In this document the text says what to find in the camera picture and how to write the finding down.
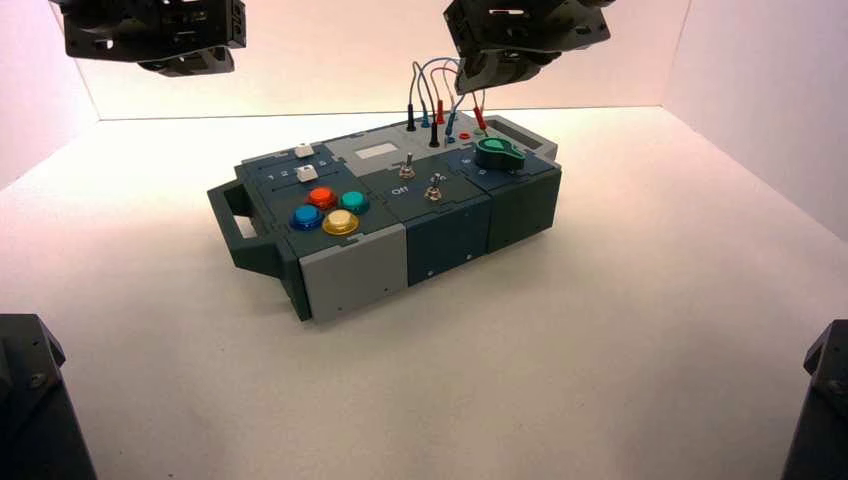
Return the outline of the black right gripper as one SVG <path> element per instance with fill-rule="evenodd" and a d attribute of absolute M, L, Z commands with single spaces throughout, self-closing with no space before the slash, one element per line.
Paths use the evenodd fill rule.
<path fill-rule="evenodd" d="M 459 94 L 503 84 L 498 55 L 511 68 L 504 85 L 532 79 L 562 53 L 607 41 L 611 1 L 452 1 L 443 17 L 460 58 Z"/>

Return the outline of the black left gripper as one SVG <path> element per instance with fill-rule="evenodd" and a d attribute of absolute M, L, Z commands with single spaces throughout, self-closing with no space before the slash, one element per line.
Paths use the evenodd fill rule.
<path fill-rule="evenodd" d="M 58 1 L 66 54 L 165 77 L 226 74 L 247 46 L 242 1 Z M 185 55 L 192 54 L 192 71 Z"/>

